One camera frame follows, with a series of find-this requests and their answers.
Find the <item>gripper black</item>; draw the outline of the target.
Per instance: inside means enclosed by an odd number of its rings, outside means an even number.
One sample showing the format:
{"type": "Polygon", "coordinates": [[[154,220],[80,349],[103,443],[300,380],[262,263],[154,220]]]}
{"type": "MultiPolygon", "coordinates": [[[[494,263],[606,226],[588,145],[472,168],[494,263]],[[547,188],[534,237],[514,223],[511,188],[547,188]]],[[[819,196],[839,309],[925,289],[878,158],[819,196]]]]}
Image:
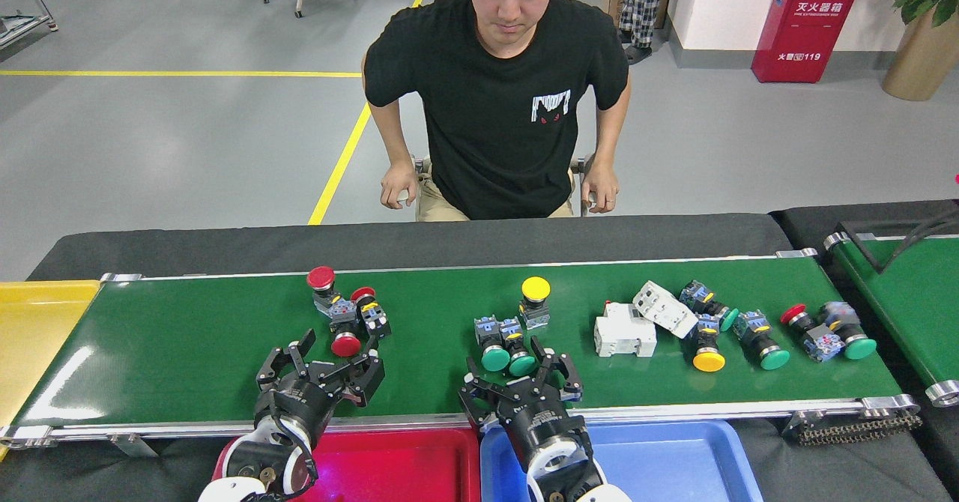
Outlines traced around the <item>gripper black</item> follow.
{"type": "Polygon", "coordinates": [[[499,423],[522,467],[569,467],[593,458],[585,421],[569,416],[566,403],[580,401],[583,383],[568,353],[546,348],[537,336],[530,346],[537,367],[527,378],[524,399],[505,386],[477,376],[476,363],[466,359],[459,398],[477,433],[499,423]]]}
{"type": "Polygon", "coordinates": [[[256,383],[261,395],[255,404],[254,427],[274,414],[303,432],[302,441],[314,450],[340,399],[366,407],[386,376],[376,348],[339,364],[306,361],[316,335],[309,328],[301,339],[268,353],[256,383]]]}

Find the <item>person's right hand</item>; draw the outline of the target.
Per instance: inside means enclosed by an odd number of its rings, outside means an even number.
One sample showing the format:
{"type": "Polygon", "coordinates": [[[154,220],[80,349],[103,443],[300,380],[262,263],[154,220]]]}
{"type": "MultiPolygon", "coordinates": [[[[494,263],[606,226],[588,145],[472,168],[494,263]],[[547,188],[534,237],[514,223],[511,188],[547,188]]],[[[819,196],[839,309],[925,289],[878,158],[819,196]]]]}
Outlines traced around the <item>person's right hand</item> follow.
{"type": "Polygon", "coordinates": [[[391,164],[381,179],[380,204],[398,211],[417,198],[418,175],[411,161],[391,164]]]}

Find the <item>person's left hand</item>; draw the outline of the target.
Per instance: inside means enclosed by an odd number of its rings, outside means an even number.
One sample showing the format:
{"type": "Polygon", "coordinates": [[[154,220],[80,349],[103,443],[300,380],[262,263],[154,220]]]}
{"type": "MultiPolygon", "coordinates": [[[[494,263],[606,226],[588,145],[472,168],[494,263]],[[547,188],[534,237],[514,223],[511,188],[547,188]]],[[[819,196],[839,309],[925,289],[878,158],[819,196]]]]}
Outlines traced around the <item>person's left hand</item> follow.
{"type": "Polygon", "coordinates": [[[619,191],[613,165],[594,160],[580,184],[580,205],[588,213],[609,213],[616,207],[619,191]]]}

